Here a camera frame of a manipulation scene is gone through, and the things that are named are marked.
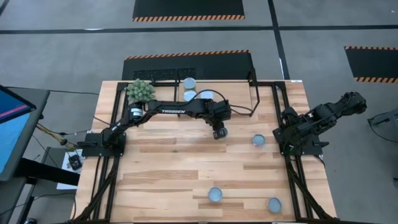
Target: computer screen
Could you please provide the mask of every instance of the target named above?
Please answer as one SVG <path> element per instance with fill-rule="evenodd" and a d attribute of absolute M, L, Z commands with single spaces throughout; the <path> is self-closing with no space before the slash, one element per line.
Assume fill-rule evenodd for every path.
<path fill-rule="evenodd" d="M 32 103 L 0 85 L 0 124 L 35 109 Z"/>

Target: black bracket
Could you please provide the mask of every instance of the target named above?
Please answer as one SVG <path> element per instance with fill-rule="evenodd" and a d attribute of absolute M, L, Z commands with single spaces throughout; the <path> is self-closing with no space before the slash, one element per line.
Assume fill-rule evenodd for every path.
<path fill-rule="evenodd" d="M 108 156 L 108 157 L 118 157 L 123 156 L 124 147 L 126 145 L 126 133 L 119 136 L 119 139 L 116 141 L 117 144 L 111 147 L 104 147 L 99 144 L 101 142 L 101 134 L 100 133 L 90 133 L 86 135 L 85 143 L 91 143 L 84 146 L 82 156 L 90 157 L 90 156 Z"/>

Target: blue cup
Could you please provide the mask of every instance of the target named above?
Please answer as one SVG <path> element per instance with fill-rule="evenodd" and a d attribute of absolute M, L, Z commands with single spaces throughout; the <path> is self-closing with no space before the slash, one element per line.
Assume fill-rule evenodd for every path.
<path fill-rule="evenodd" d="M 212 187 L 208 197 L 211 202 L 220 202 L 223 198 L 223 192 L 218 187 Z"/>

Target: paper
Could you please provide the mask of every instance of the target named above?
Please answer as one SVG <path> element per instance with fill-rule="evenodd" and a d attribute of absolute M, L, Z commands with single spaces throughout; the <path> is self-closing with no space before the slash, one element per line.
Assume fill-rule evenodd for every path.
<path fill-rule="evenodd" d="M 69 158 L 69 156 L 74 156 L 74 155 L 76 155 L 76 152 L 77 152 L 77 154 L 78 154 L 79 157 L 80 157 L 80 162 L 81 162 L 81 164 L 83 165 L 84 160 L 83 160 L 83 158 L 82 158 L 82 156 L 81 156 L 81 152 L 82 152 L 82 151 L 83 151 L 82 149 L 76 149 L 76 150 L 73 151 L 73 152 L 68 152 L 69 154 L 67 154 L 67 153 L 65 152 L 65 155 L 64 155 L 64 157 L 63 157 L 63 162 L 62 162 L 62 167 L 61 167 L 61 168 L 62 168 L 63 170 L 67 170 L 67 171 L 71 171 L 71 172 L 76 172 L 76 173 L 80 174 L 81 168 L 79 168 L 79 169 L 77 169 L 77 170 L 73 170 L 72 167 L 71 167 L 70 164 L 69 164 L 68 158 Z M 61 184 L 61 183 L 58 183 L 58 184 L 57 184 L 57 190 L 76 190 L 76 189 L 77 189 L 77 186 L 73 186 L 73 185 L 69 185 L 69 184 Z"/>

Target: black floor mat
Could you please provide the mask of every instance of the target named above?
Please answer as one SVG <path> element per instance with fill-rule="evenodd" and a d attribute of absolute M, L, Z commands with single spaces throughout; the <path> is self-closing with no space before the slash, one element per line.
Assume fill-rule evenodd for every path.
<path fill-rule="evenodd" d="M 245 80 L 254 71 L 248 50 L 126 57 L 123 80 Z"/>
<path fill-rule="evenodd" d="M 358 82 L 398 83 L 398 49 L 346 46 L 349 66 Z"/>
<path fill-rule="evenodd" d="M 242 0 L 136 0 L 132 20 L 199 21 L 244 19 Z"/>

